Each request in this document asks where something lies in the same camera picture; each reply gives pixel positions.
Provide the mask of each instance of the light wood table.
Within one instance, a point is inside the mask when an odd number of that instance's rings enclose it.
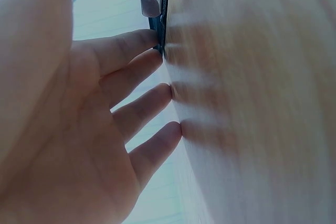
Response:
[[[188,222],[336,223],[336,0],[169,0],[167,26]]]

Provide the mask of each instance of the skin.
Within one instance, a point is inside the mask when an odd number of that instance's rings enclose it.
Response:
[[[0,223],[121,223],[181,138],[124,147],[166,84],[110,112],[162,63],[156,33],[72,41],[71,0],[0,0],[0,27]]]

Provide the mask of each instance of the fingertip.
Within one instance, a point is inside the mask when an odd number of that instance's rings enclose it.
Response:
[[[139,30],[151,43],[157,45],[159,43],[158,32],[150,29]]]
[[[172,99],[172,90],[171,87],[167,83],[160,83],[157,85],[154,90],[156,90],[161,97]]]
[[[150,49],[147,51],[147,54],[152,58],[155,65],[161,66],[161,64],[163,63],[163,58],[158,50]]]

